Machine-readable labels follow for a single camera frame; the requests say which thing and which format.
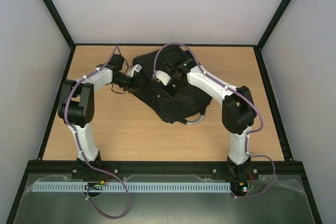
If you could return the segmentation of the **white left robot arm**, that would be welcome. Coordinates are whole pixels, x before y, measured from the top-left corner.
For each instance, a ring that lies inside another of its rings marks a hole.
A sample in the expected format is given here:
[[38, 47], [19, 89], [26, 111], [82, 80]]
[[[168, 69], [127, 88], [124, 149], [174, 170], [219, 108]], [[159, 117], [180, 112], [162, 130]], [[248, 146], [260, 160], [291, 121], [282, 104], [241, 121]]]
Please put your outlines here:
[[77, 158], [94, 162], [100, 152], [94, 142], [91, 121], [95, 112], [95, 93], [104, 86], [114, 84], [124, 91], [137, 92], [145, 88], [136, 64], [126, 73], [122, 72], [124, 58], [114, 54], [110, 61], [98, 65], [95, 70], [77, 80], [65, 80], [61, 85], [58, 116], [67, 124], [76, 141]]

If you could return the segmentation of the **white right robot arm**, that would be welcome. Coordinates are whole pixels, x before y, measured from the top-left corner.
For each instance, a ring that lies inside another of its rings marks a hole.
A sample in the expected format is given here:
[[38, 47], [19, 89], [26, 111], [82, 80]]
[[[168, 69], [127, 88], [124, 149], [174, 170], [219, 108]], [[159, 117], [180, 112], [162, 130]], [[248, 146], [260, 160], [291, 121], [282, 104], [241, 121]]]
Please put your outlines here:
[[210, 95], [222, 106], [222, 124], [230, 133], [230, 151], [227, 157], [228, 170], [236, 178], [247, 172], [249, 135], [257, 116], [251, 92], [246, 86], [236, 87], [202, 66], [195, 55], [183, 63], [169, 63], [171, 76], [162, 70], [153, 70], [153, 77], [166, 88], [177, 88], [190, 84]]

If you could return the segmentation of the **black student bag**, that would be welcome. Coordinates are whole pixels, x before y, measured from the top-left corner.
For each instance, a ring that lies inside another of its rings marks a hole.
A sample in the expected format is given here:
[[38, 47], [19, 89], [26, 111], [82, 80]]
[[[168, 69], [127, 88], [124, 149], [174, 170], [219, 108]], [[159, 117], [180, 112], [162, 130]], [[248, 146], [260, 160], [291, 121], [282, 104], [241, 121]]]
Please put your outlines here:
[[[182, 87], [175, 86], [171, 94], [165, 92], [164, 85], [152, 79], [156, 53], [154, 51], [140, 55], [132, 60], [133, 65], [141, 65], [139, 74], [145, 84], [144, 89], [136, 90], [132, 94], [148, 105], [166, 123], [197, 124], [202, 118], [194, 121], [188, 121], [187, 118], [198, 113], [204, 116], [212, 97], [190, 84]], [[171, 77], [177, 66], [191, 58], [191, 53], [179, 46], [170, 45], [160, 52], [156, 61], [156, 70], [161, 70]]]

